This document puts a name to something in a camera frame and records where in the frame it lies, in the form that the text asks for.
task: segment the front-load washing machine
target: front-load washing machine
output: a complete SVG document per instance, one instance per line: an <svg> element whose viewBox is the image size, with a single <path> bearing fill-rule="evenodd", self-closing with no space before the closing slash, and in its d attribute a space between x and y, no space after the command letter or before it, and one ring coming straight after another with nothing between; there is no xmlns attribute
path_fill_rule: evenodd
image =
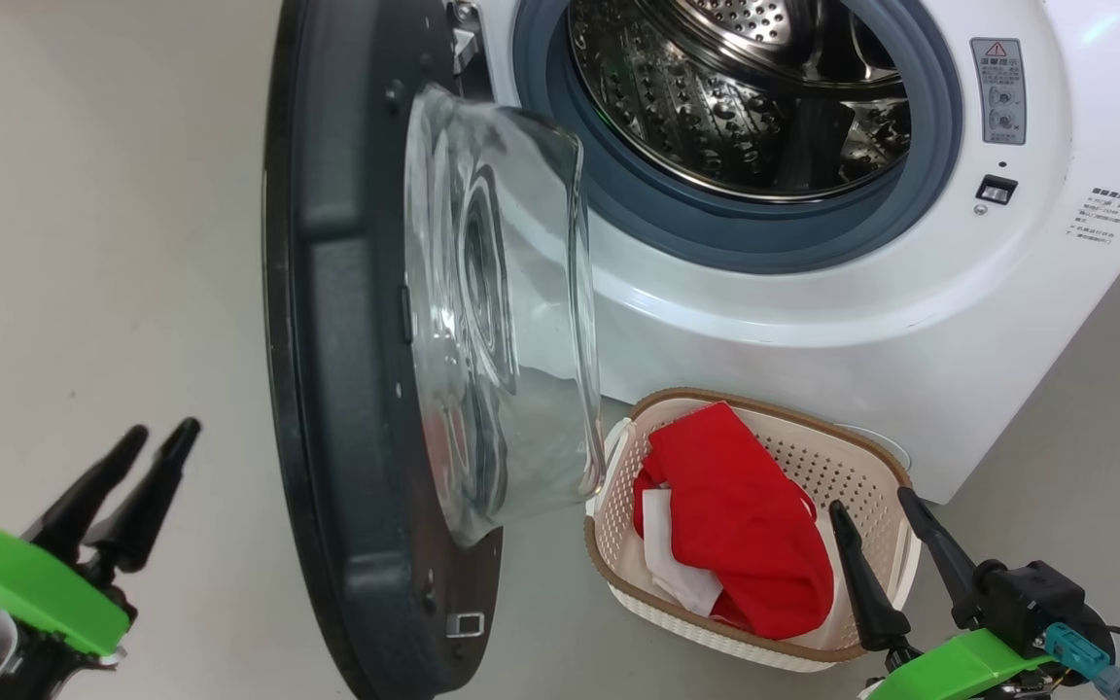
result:
<svg viewBox="0 0 1120 700"><path fill-rule="evenodd" d="M277 439L361 697L478 666L501 538L466 514L515 487L464 483L470 442L468 474L597 465L597 390L701 386L880 439L948 501L1120 271L1120 3L288 0L277 40ZM573 439L506 420L523 398Z"/></svg>

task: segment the clear glass bowl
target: clear glass bowl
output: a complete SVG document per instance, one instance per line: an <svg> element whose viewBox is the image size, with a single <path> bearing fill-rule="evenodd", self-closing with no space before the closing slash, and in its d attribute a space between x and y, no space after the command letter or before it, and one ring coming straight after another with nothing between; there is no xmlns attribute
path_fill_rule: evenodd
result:
<svg viewBox="0 0 1120 700"><path fill-rule="evenodd" d="M594 495L606 464L581 142L428 85L409 115L405 283L431 473L457 542Z"/></svg>

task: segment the washing machine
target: washing machine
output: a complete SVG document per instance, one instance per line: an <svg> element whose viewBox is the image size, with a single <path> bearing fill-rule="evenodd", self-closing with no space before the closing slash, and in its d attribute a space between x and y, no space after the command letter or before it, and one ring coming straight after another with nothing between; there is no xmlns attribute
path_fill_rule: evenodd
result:
<svg viewBox="0 0 1120 700"><path fill-rule="evenodd" d="M436 94L514 124L461 137L497 141L501 183L582 172L584 207L554 177L538 200L479 195L520 216L543 296L566 230L534 212L588 212L594 293L568 309L597 328L600 384L566 333L486 360L494 375L560 349L575 411L596 389L750 395L883 441L946 502L1120 273L1120 3L286 1L263 181L277 441L308 590L360 697L472 678L497 586L497 529L454 538L440 504L417 396L444 367L410 348L430 301L403 232L417 207L470 212L405 186ZM528 137L549 129L578 150ZM463 302L498 314L512 280L476 258L501 282ZM532 306L541 327L572 320L550 308ZM600 460L597 420L579 423Z"/></svg>

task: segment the white plastic basket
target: white plastic basket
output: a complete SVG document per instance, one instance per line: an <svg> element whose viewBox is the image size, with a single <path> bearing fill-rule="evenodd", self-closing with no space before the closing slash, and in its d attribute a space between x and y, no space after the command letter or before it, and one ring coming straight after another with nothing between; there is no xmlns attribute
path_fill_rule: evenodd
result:
<svg viewBox="0 0 1120 700"><path fill-rule="evenodd" d="M651 451L647 436L713 402L728 402L787 477L805 488L821 510L816 524L829 549L837 595L828 620L803 637L783 642L755 637L693 615L651 584L642 540L634 529L634 479L642 458ZM889 600L900 608L914 585L921 550L897 502L897 488L902 486L911 486L911 478L893 455L841 427L738 395L670 389L647 395L608 435L608 479L586 507L586 548L613 595L634 615L717 652L812 673L864 654L841 566L832 550L828 504L840 500L848 506L862 534L867 562Z"/></svg>

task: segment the screw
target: screw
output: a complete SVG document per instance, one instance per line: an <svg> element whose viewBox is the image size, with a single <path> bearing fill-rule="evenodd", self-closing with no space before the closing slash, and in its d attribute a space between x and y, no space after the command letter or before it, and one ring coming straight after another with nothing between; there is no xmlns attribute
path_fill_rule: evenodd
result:
<svg viewBox="0 0 1120 700"><path fill-rule="evenodd" d="M110 656L102 656L97 660L99 669L115 669L120 665L120 661L124 661L129 656L129 653L124 651L123 646L115 646L113 654Z"/></svg>
<svg viewBox="0 0 1120 700"><path fill-rule="evenodd" d="M435 615L439 609L439 603L435 598L435 569L426 572L426 588L422 589L422 609L427 615Z"/></svg>
<svg viewBox="0 0 1120 700"><path fill-rule="evenodd" d="M400 80L393 80L391 85L386 86L386 110L391 114L396 114L401 110L401 103L404 101L404 83Z"/></svg>

